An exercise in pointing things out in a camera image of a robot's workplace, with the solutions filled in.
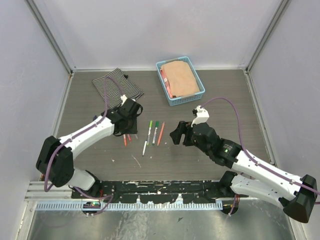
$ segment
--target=brown cloth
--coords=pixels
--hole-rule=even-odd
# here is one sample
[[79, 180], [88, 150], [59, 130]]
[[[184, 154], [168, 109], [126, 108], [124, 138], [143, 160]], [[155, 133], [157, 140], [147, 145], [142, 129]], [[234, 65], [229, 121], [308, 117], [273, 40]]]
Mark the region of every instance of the brown cloth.
[[200, 92], [196, 78], [188, 63], [172, 61], [161, 66], [170, 84], [173, 96], [183, 97]]

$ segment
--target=wall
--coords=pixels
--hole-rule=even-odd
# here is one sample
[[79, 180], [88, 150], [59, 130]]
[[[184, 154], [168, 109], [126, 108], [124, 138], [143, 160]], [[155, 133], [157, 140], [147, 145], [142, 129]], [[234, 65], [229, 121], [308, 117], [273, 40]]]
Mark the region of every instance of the wall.
[[68, 74], [23, 0], [0, 1], [0, 239], [15, 237]]
[[[251, 75], [278, 165], [320, 182], [320, 1], [291, 1]], [[320, 207], [305, 229], [319, 239]]]
[[78, 69], [247, 66], [281, 0], [35, 0]]

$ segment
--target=striped pouch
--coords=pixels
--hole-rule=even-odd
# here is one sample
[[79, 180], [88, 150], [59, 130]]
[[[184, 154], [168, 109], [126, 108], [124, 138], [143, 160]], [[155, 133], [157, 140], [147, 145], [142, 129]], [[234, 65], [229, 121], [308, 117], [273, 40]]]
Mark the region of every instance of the striped pouch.
[[[105, 76], [92, 80], [93, 85], [97, 89], [98, 93], [105, 100], [105, 93], [104, 93], [104, 79], [105, 77], [112, 78], [115, 82], [118, 83], [120, 86], [123, 94], [127, 98], [130, 99], [138, 99], [140, 98], [144, 92], [132, 81], [129, 80], [128, 75], [126, 75], [121, 69], [117, 68], [116, 70], [108, 73]], [[108, 107], [113, 109], [114, 107], [118, 107], [121, 104], [120, 99], [120, 92], [117, 86], [111, 81], [110, 79], [106, 79], [105, 83], [106, 87], [106, 96], [108, 100]]]

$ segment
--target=plastic basket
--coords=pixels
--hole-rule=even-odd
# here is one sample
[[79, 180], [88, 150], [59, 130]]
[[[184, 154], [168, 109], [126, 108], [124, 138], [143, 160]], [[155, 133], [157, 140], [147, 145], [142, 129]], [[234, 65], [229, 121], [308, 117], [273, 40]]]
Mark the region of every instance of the plastic basket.
[[[166, 86], [165, 86], [165, 82], [161, 76], [161, 73], [160, 73], [160, 69], [161, 69], [161, 66], [163, 64], [167, 64], [167, 63], [170, 63], [170, 62], [173, 62], [173, 61], [184, 61], [185, 63], [188, 63], [192, 72], [193, 72], [193, 75], [195, 77], [195, 80], [196, 80], [196, 83], [198, 84], [198, 87], [199, 87], [199, 92], [196, 92], [195, 94], [192, 94], [192, 95], [188, 95], [188, 96], [183, 96], [183, 97], [175, 97], [175, 98], [170, 98], [169, 97], [169, 94], [167, 92], [167, 89], [166, 89]], [[157, 72], [158, 72], [158, 76], [159, 76], [159, 79], [160, 79], [160, 82], [161, 82], [161, 85], [162, 85], [162, 88], [164, 90], [164, 93], [165, 93], [165, 96], [166, 96], [166, 99], [168, 100], [168, 103], [170, 106], [175, 106], [175, 105], [179, 105], [179, 104], [184, 104], [184, 103], [188, 103], [188, 102], [191, 102], [191, 101], [195, 101], [195, 100], [199, 100], [202, 98], [203, 94], [205, 93], [205, 88], [204, 88], [204, 85], [202, 84], [194, 66], [192, 65], [190, 59], [187, 57], [187, 56], [182, 56], [182, 57], [178, 57], [178, 58], [175, 58], [175, 59], [170, 59], [170, 60], [166, 60], [166, 61], [159, 61], [156, 63], [156, 69], [157, 69]]]

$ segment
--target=light green marker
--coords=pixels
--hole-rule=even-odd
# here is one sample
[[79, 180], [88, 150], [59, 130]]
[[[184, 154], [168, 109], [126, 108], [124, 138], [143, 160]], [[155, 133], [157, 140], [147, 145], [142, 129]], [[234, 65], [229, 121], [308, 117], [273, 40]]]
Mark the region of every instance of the light green marker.
[[149, 145], [149, 141], [150, 141], [151, 128], [152, 128], [152, 120], [150, 121], [150, 125], [149, 125], [148, 140], [146, 141], [147, 145]]
[[155, 129], [154, 129], [154, 134], [153, 134], [153, 140], [152, 140], [152, 145], [155, 145], [156, 143], [156, 136], [157, 136], [157, 129], [159, 127], [159, 121], [156, 121], [155, 123]]

